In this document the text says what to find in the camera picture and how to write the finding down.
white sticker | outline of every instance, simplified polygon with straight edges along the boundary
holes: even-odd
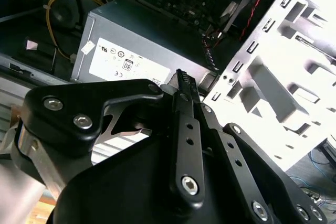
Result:
[[[89,41],[85,44],[85,46],[83,46],[83,48],[81,49],[81,51],[82,51],[85,55],[87,55],[87,54],[94,48],[94,46],[95,46],[95,44],[94,44],[91,40],[89,40]]]
[[[107,81],[149,79],[160,85],[170,69],[99,38],[89,73]]]

sticker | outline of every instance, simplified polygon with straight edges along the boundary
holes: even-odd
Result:
[[[89,41],[85,44],[85,46],[83,46],[83,48],[81,49],[81,51],[82,51],[85,55],[87,55],[87,54],[94,48],[94,46],[95,46],[95,44],[94,44],[91,40],[89,40]]]
[[[149,79],[163,84],[170,69],[99,38],[89,73],[107,81]]]

wooden surface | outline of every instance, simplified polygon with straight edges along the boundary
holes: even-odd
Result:
[[[52,210],[55,207],[55,200],[42,196],[35,208],[30,213],[26,224],[45,224]]]

black bracket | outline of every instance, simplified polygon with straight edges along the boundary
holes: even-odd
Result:
[[[32,135],[55,149],[69,156],[81,156],[92,150],[100,135],[106,107],[153,103],[162,98],[162,90],[145,79],[42,87],[27,93],[22,121]],[[48,109],[48,99],[60,103]],[[78,115],[89,118],[89,128],[74,124]]]

wire bundle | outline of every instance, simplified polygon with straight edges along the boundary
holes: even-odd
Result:
[[[241,32],[241,35],[240,35],[240,38],[239,38],[240,41],[242,40],[243,36],[245,35],[245,32],[246,32],[247,28],[250,26],[251,20],[254,16],[254,12],[255,12],[257,6],[259,5],[260,1],[261,0],[257,0],[256,4],[252,8],[250,17],[248,18],[248,21],[247,21],[247,24],[246,24],[245,28],[243,29],[243,31]]]
[[[54,45],[57,47],[57,50],[58,52],[63,56],[65,57],[66,59],[70,59],[70,57],[63,51],[59,48],[58,46],[58,43],[56,41],[56,38],[55,38],[55,35],[54,35],[54,32],[52,31],[52,27],[51,27],[51,22],[50,22],[50,10],[51,10],[51,6],[52,4],[55,2],[56,0],[49,0],[48,2],[48,5],[46,6],[47,8],[47,11],[46,11],[46,21],[47,21],[47,27],[48,27],[48,30],[49,30],[49,33],[50,33],[50,36],[51,36],[51,39],[54,43]],[[101,0],[92,0],[94,1],[96,4],[98,5],[103,5],[103,2]]]

